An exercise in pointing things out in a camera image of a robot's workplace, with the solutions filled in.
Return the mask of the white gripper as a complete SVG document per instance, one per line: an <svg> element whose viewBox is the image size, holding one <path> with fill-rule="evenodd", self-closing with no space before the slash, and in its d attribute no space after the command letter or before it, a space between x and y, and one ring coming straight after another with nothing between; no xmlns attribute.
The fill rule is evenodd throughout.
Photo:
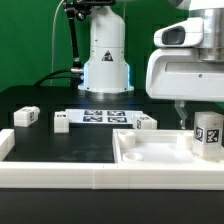
<svg viewBox="0 0 224 224"><path fill-rule="evenodd" d="M186 128L185 101L224 102L224 63L198 59L194 48L154 51L148 61L146 92L154 99L176 100L181 128Z"/></svg>

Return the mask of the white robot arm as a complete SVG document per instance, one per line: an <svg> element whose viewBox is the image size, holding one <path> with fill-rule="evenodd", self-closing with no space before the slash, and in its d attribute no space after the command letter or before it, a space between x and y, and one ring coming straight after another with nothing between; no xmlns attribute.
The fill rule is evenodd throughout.
<svg viewBox="0 0 224 224"><path fill-rule="evenodd" d="M154 99L173 100L186 119L187 101L224 102L224 0L168 1L189 17L155 32L158 49L148 61L146 92ZM79 88L99 95L131 91L123 19L106 5L94 7L90 38Z"/></svg>

